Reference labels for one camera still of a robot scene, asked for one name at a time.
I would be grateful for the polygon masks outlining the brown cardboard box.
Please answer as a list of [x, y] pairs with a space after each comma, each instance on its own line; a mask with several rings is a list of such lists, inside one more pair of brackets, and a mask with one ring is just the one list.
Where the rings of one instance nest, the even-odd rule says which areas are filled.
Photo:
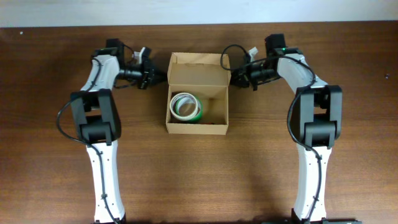
[[220, 54], [171, 54], [165, 124], [170, 134], [225, 135], [229, 125], [229, 57]]

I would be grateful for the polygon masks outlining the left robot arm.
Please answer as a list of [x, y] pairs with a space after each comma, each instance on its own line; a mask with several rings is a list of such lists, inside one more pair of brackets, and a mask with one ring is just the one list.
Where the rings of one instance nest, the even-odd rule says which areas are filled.
[[133, 52], [130, 62], [124, 59], [125, 48], [119, 39], [108, 39], [105, 47], [96, 49], [87, 82], [80, 91], [71, 94], [76, 138], [85, 145], [91, 162], [95, 223], [126, 222], [117, 168], [121, 120], [113, 98], [116, 82], [127, 81], [145, 90], [166, 80], [166, 74], [151, 60], [150, 48]]

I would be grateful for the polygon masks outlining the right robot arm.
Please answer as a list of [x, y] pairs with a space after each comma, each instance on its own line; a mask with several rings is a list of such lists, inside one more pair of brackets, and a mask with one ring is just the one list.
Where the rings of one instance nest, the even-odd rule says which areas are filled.
[[291, 223], [326, 223], [326, 170], [332, 148], [341, 134], [343, 92], [320, 79], [298, 48], [288, 47], [283, 34], [265, 38], [266, 57], [254, 60], [244, 52], [244, 63], [231, 69], [230, 84], [241, 88], [284, 79], [294, 93], [287, 129], [297, 145], [298, 192]]

